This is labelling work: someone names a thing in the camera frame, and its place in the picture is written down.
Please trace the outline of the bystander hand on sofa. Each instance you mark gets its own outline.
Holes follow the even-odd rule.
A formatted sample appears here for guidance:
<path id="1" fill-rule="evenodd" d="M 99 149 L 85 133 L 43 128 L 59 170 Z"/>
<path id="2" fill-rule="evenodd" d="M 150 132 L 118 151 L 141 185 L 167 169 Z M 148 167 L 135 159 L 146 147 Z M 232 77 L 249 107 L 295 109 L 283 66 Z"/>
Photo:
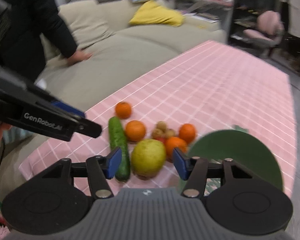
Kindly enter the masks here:
<path id="1" fill-rule="evenodd" d="M 86 53 L 82 50 L 77 50 L 71 57 L 67 58 L 66 61 L 68 66 L 73 66 L 74 64 L 88 60 L 91 57 L 91 53 Z"/>

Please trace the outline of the bystander black sleeve arm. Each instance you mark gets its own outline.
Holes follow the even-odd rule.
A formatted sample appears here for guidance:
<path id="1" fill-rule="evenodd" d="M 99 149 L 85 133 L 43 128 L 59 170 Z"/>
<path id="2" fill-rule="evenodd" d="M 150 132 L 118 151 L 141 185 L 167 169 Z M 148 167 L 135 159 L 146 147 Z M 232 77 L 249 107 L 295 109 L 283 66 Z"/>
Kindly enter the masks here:
<path id="1" fill-rule="evenodd" d="M 11 5 L 11 25 L 0 42 L 0 66 L 35 81 L 46 66 L 41 36 L 70 58 L 77 44 L 59 16 L 55 0 L 4 0 Z"/>

